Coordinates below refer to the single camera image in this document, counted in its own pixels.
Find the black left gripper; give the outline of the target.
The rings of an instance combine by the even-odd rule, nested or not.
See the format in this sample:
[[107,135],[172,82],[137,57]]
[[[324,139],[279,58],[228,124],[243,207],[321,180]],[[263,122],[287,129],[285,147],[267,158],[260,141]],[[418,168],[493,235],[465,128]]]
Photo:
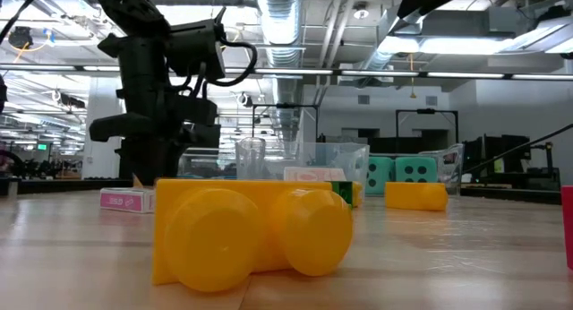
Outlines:
[[[122,87],[116,96],[124,100],[126,111],[93,120],[90,139],[120,137],[121,160],[142,185],[175,177],[179,151],[219,146],[216,104],[203,96],[180,94],[185,87],[169,80],[162,41],[111,34],[98,48],[118,60]],[[150,151],[149,181],[145,151]]]

